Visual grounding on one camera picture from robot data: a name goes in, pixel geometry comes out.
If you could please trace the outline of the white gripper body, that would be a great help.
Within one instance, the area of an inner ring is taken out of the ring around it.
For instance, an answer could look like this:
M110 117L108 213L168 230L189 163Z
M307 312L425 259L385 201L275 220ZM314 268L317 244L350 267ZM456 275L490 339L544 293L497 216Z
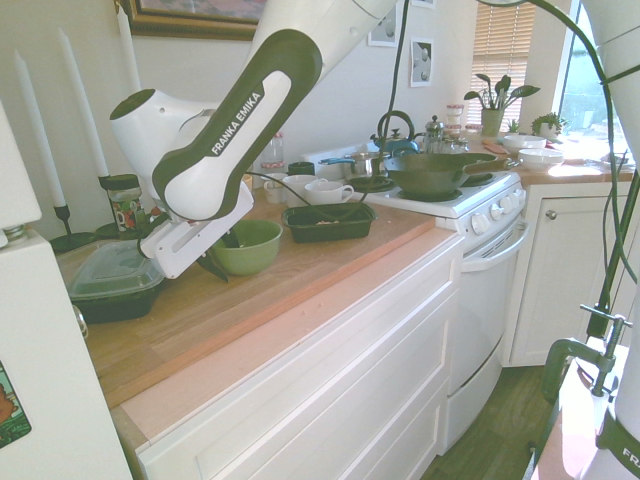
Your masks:
M164 221L140 241L140 250L164 277L175 279L241 220L253 204L250 189L241 182L237 204L228 215L198 222Z

